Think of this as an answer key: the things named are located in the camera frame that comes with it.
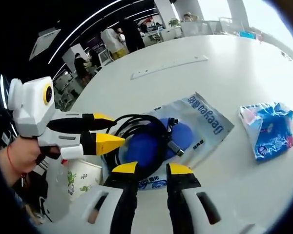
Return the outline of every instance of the camera lens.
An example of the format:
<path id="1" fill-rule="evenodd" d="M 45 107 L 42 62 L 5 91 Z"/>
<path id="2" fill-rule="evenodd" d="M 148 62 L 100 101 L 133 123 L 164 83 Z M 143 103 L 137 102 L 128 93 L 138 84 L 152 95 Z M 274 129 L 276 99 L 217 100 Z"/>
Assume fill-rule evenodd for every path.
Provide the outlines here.
<path id="1" fill-rule="evenodd" d="M 45 100 L 47 101 L 47 103 L 51 101 L 51 98 L 52 98 L 52 89 L 51 89 L 51 86 L 49 86 L 45 92 Z"/>

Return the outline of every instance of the white counter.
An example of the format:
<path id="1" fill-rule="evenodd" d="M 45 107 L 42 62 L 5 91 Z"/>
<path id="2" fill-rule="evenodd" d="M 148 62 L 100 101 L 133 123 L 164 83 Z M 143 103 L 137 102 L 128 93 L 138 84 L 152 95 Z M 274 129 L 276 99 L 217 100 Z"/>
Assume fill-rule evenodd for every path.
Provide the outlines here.
<path id="1" fill-rule="evenodd" d="M 154 64 L 197 55 L 206 62 L 169 68 L 135 80 Z M 143 113 L 197 91 L 235 128 L 195 169 L 216 206 L 234 217 L 268 228 L 293 196 L 293 148 L 258 164 L 237 115 L 239 106 L 281 101 L 293 109 L 293 62 L 274 46 L 234 36 L 198 36 L 147 47 L 104 67 L 84 89 L 72 111 L 113 118 Z M 132 233 L 172 233 L 166 189 L 138 192 Z"/>

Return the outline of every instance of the tissue pack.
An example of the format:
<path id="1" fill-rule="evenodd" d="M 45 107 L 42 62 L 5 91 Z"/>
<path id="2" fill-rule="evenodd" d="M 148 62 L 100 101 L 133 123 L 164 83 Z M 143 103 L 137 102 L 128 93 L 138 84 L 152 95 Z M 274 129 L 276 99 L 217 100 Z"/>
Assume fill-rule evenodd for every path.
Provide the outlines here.
<path id="1" fill-rule="evenodd" d="M 239 108 L 257 161 L 279 156 L 293 146 L 293 111 L 282 103 L 260 103 Z"/>

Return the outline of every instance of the ceiling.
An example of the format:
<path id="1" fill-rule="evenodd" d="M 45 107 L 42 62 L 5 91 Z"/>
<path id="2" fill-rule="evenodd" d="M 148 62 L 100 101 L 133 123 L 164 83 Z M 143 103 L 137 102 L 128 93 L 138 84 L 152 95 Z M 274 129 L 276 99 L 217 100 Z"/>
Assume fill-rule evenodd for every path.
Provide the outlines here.
<path id="1" fill-rule="evenodd" d="M 0 72 L 23 81 L 53 76 L 63 65 L 61 57 L 71 44 L 83 45 L 120 19 L 154 8 L 153 0 L 120 0 L 85 23 L 48 64 L 59 45 L 76 27 L 114 1 L 44 0 L 32 5 L 18 1 L 0 2 Z M 141 13 L 133 19 L 153 12 Z M 61 29 L 60 33 L 47 50 L 28 61 L 38 33 L 52 27 Z"/>

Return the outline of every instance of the red string bracelet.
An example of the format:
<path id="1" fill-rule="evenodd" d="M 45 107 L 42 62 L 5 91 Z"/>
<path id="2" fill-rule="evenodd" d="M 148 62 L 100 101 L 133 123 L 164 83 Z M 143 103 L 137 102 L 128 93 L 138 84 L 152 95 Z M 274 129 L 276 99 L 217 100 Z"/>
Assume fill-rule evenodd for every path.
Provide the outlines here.
<path id="1" fill-rule="evenodd" d="M 11 158 L 10 158 L 9 149 L 10 149 L 10 145 L 8 145 L 8 147 L 7 147 L 7 154 L 8 154 L 8 159 L 9 159 L 9 162 L 10 162 L 10 165 L 11 165 L 12 169 L 13 169 L 17 174 L 21 175 L 21 177 L 25 177 L 25 173 L 21 173 L 21 172 L 19 172 L 19 171 L 15 168 L 15 166 L 13 165 L 13 163 L 12 163 L 12 161 L 11 161 Z"/>

